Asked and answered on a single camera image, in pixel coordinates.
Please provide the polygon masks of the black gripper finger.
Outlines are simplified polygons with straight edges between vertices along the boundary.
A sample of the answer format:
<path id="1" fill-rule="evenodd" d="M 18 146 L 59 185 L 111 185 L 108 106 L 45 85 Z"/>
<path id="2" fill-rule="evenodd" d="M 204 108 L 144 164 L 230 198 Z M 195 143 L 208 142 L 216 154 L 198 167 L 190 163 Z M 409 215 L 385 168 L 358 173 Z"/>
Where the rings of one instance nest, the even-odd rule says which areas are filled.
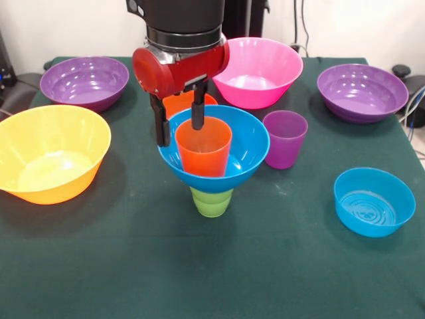
<path id="1" fill-rule="evenodd" d="M 150 94 L 149 98 L 155 118 L 157 145 L 159 147 L 168 147 L 170 144 L 170 129 L 163 101 L 154 94 Z"/>
<path id="2" fill-rule="evenodd" d="M 193 84 L 194 98 L 191 106 L 191 121 L 194 130 L 201 130 L 205 117 L 205 94 L 207 81 L 200 80 Z"/>

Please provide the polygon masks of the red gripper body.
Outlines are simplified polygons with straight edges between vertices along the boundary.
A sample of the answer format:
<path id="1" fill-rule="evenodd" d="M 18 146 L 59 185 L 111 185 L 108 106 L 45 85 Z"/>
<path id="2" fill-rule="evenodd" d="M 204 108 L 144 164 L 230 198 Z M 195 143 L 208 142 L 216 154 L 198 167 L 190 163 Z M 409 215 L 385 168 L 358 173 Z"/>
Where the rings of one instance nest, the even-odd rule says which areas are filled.
<path id="1" fill-rule="evenodd" d="M 157 47 L 138 48 L 132 56 L 133 71 L 141 87 L 159 99 L 192 90 L 221 73 L 230 58 L 228 44 L 188 56 L 177 56 Z"/>

